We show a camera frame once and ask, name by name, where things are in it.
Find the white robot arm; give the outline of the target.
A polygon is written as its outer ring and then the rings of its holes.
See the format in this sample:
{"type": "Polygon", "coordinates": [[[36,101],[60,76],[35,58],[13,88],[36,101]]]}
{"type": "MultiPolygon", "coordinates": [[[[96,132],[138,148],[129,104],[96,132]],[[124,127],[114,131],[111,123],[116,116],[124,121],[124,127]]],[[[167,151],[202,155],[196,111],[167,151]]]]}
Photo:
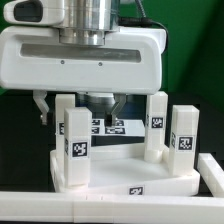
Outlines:
{"type": "Polygon", "coordinates": [[[34,92],[42,112],[49,91],[112,93],[112,126],[128,94],[162,83],[168,31],[148,17],[121,17],[120,0],[12,0],[0,32],[0,87],[34,92]]]}

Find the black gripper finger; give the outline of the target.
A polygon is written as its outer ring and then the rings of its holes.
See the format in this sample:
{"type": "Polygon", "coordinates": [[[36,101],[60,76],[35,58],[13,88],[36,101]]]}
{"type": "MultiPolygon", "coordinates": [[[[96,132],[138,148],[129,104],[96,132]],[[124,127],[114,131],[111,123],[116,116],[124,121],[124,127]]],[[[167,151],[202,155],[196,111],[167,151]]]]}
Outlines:
{"type": "Polygon", "coordinates": [[[42,91],[42,90],[34,90],[33,91],[33,99],[34,99],[34,102],[36,103],[37,107],[41,111],[40,118],[41,118],[43,125],[47,124],[47,114],[49,112],[49,106],[45,100],[46,96],[47,96],[46,91],[42,91]]]}
{"type": "Polygon", "coordinates": [[[111,110],[105,114],[105,125],[108,127],[114,126],[116,124],[116,117],[126,103],[126,95],[115,94],[114,100],[115,103],[112,106],[111,110]]]}

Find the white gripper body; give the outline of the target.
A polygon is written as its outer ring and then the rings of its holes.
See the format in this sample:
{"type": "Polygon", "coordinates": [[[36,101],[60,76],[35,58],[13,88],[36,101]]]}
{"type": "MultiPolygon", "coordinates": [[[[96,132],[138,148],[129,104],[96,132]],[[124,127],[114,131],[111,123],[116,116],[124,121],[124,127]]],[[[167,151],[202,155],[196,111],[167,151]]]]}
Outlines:
{"type": "Polygon", "coordinates": [[[162,29],[121,27],[100,47],[59,42],[54,28],[0,33],[0,87],[62,92],[154,94],[162,83],[162,29]]]}

